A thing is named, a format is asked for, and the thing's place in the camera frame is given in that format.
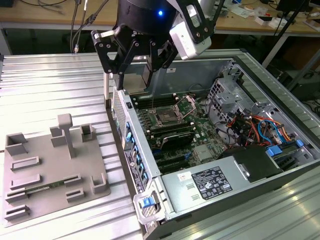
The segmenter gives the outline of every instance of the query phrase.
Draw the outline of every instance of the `white object on table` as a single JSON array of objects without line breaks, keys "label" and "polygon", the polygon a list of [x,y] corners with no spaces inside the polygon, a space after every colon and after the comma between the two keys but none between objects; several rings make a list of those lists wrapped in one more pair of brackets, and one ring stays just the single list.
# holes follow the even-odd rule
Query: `white object on table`
[{"label": "white object on table", "polygon": [[270,26],[271,28],[273,28],[273,29],[276,29],[278,26],[279,26],[279,28],[283,28],[283,27],[286,25],[287,22],[288,22],[288,21],[285,20],[284,18],[281,20],[281,18],[275,17],[275,18],[273,18],[272,21],[269,23],[269,26]]}]

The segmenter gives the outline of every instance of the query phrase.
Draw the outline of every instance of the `wire bundle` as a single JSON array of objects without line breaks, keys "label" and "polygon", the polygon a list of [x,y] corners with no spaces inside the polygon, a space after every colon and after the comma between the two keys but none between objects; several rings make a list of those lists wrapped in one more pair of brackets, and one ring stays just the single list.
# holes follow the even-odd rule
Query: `wire bundle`
[{"label": "wire bundle", "polygon": [[[229,130],[235,130],[236,127],[234,124],[237,122],[239,125],[245,125],[247,126],[246,129],[250,130],[244,130],[243,132],[237,132],[236,134],[238,137],[235,135],[232,135],[229,133]],[[225,126],[227,127],[227,132],[216,127],[216,124],[226,124]],[[273,128],[276,132],[277,137],[281,140],[282,143],[286,143],[291,141],[290,137],[286,133],[285,127],[283,124],[279,123],[278,121],[275,121],[271,118],[267,117],[262,117],[258,115],[241,115],[238,114],[236,115],[232,121],[230,122],[225,122],[225,121],[219,121],[214,124],[216,127],[217,131],[223,132],[227,134],[230,137],[232,137],[236,143],[239,145],[243,146],[248,146],[249,144],[256,144],[259,146],[272,146],[274,144],[277,144],[276,142],[273,142],[269,137],[266,136],[267,132],[273,135],[271,133],[270,129]]]}]

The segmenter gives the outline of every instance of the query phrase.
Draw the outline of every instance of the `workbench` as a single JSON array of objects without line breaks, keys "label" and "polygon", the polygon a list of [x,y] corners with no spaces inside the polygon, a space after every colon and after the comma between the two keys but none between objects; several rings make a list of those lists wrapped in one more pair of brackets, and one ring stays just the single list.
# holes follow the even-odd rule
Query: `workbench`
[{"label": "workbench", "polygon": [[[317,136],[320,121],[289,91],[280,88],[271,74],[239,49],[215,50],[237,56]],[[74,128],[92,124],[103,156],[111,194],[44,215],[11,227],[0,226],[0,239],[128,239],[141,240],[123,168],[104,106],[103,69],[96,53],[5,56],[0,60],[0,186],[2,187],[6,134],[26,138],[49,134],[58,114],[70,113]],[[254,89],[246,82],[246,88]],[[260,91],[254,97],[264,101]],[[224,211],[166,239],[315,239],[320,236],[320,168],[281,189]],[[3,200],[0,189],[0,200]]]},{"label": "workbench", "polygon": [[[36,0],[27,0],[29,3],[36,4]],[[102,1],[89,1],[87,12],[94,13]],[[262,4],[259,0],[242,0],[243,4],[250,4],[253,8],[264,7],[269,9],[272,17],[277,15],[277,11],[267,4]],[[68,0],[61,4],[61,10],[64,15],[54,11],[43,9],[39,6],[31,6],[19,0],[16,0],[12,8],[0,8],[0,53],[10,55],[10,46],[7,43],[3,29],[53,29],[69,30],[71,29],[71,20],[75,8],[75,2]],[[117,20],[118,0],[110,0],[96,18],[93,25],[85,27],[84,30],[111,30]],[[81,24],[83,5],[78,9],[75,19],[74,29],[78,29]],[[296,23],[291,25],[286,33],[280,38],[274,46],[269,56],[263,62],[266,67],[276,55],[281,46],[289,36],[300,37],[320,37],[320,32],[312,29],[303,23],[304,18],[296,18]],[[273,36],[275,29],[269,26],[261,26],[255,22],[254,17],[243,18],[232,12],[227,17],[219,17],[216,24],[217,34],[234,34],[234,35],[261,35]]]}]

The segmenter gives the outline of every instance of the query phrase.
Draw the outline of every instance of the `circuit board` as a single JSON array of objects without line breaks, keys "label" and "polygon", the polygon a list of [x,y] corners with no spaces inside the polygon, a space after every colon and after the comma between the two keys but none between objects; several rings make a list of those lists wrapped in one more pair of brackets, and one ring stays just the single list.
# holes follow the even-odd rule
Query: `circuit board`
[{"label": "circuit board", "polygon": [[[182,99],[176,104],[179,112],[176,111],[177,107],[175,105],[159,106],[152,109],[136,109],[154,159],[163,174],[212,162],[218,159],[227,149],[226,144],[208,120],[208,115],[205,113],[203,106],[196,100],[191,105],[190,101],[184,98],[183,95],[178,97]],[[180,126],[187,125],[187,123],[192,124],[191,128],[190,126],[182,126],[177,128],[176,132],[170,131],[168,134],[164,132],[161,137],[156,134],[147,134],[147,131],[150,130],[174,127],[177,124]],[[161,147],[163,138],[179,134],[180,131],[185,131],[186,128],[190,128],[192,134],[194,134],[191,142],[175,149]]]}]

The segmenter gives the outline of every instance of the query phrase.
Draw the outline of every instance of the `wooden table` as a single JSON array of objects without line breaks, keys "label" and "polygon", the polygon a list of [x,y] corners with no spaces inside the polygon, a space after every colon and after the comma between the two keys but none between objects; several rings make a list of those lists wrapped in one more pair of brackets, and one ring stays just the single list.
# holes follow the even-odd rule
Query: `wooden table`
[{"label": "wooden table", "polygon": [[[37,0],[25,0],[28,3],[36,4]],[[91,0],[88,3],[87,12],[94,13],[103,0]],[[254,0],[242,0],[243,4],[252,3]],[[15,1],[12,8],[0,8],[0,30],[9,28],[20,29],[70,29],[71,19],[74,12],[75,2],[68,0],[61,5],[61,10],[64,15],[54,11],[43,9],[39,6],[31,6],[19,0]],[[267,4],[262,4],[259,0],[250,4],[253,8],[265,7],[268,8],[268,13],[275,17],[277,11],[272,9]],[[110,30],[117,20],[117,6],[118,0],[110,0],[102,9],[93,25],[86,27],[85,30]],[[75,29],[81,23],[83,5],[79,7],[78,14],[75,20]],[[268,56],[264,66],[267,66],[274,55],[278,52],[280,47],[289,36],[304,36],[304,37],[320,37],[320,32],[315,31],[311,27],[303,23],[305,19],[297,18],[296,23],[291,25],[286,33],[282,36],[276,46]],[[232,12],[229,12],[227,17],[220,17],[216,24],[217,34],[236,34],[236,35],[273,35],[275,30],[269,26],[261,26],[255,22],[254,17],[243,18]],[[5,36],[0,34],[0,53],[4,55],[11,54],[10,48],[7,44]]]}]

